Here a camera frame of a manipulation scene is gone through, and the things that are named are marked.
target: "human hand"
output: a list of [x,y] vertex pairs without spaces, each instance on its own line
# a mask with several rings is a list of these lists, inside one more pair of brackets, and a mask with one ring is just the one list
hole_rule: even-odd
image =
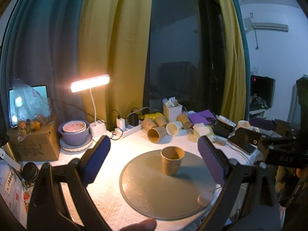
[[122,228],[120,231],[154,231],[157,222],[154,218],[148,218],[142,222]]

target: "teal curtain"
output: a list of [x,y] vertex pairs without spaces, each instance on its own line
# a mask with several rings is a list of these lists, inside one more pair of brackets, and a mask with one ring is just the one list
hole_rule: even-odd
[[232,0],[235,6],[236,15],[238,17],[238,24],[240,25],[241,36],[243,41],[244,48],[244,57],[245,57],[245,73],[246,73],[246,106],[245,106],[245,117],[246,121],[249,120],[249,105],[250,105],[250,59],[249,59],[249,51],[248,51],[248,43],[244,28],[244,23],[242,19],[242,13],[240,8],[240,3],[238,0]]
[[[83,108],[71,93],[79,80],[78,33],[83,0],[19,0],[9,22],[1,59],[1,103],[9,126],[7,94],[12,77],[28,85],[46,84],[49,98]],[[75,107],[53,103],[60,122],[85,119]]]

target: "lamp light bar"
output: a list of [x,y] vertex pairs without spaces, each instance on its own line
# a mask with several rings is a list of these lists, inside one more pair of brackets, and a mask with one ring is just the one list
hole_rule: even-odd
[[72,82],[70,84],[70,90],[75,93],[81,90],[86,90],[94,87],[99,87],[102,85],[108,84],[110,81],[110,76],[109,75],[100,75],[100,76],[95,76],[92,78]]

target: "purple bowl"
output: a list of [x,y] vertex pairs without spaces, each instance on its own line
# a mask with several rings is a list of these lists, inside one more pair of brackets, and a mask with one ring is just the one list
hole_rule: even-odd
[[71,146],[78,146],[81,145],[82,143],[84,143],[87,140],[87,137],[89,135],[89,130],[90,130],[90,123],[87,121],[84,121],[87,125],[87,127],[81,131],[81,132],[77,132],[77,133],[65,133],[63,131],[63,126],[64,124],[68,123],[68,122],[64,122],[62,123],[59,127],[58,127],[58,131],[60,132],[60,134],[62,135],[62,140]]

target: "window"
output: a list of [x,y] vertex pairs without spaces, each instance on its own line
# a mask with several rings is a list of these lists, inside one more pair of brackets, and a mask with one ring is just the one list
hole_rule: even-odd
[[[216,8],[216,15],[209,7]],[[218,91],[213,48],[224,55],[221,25],[215,29],[213,17],[219,22],[214,0],[152,0],[144,106],[162,111],[162,99],[175,96],[187,110],[220,111],[221,102],[213,103],[210,98],[211,90]],[[216,46],[211,46],[211,31],[217,31],[220,38]],[[224,70],[224,61],[220,65]]]

